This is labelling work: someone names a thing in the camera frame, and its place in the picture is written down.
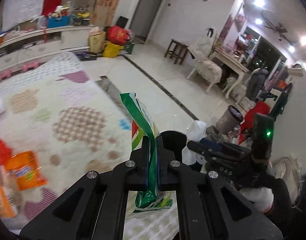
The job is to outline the right gloved hand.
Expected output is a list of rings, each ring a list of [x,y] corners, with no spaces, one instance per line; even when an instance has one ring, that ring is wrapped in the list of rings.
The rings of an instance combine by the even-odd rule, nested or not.
[[[274,202],[274,171],[271,164],[267,171],[260,175],[259,187],[243,187],[239,192],[261,213],[268,212],[273,207]]]

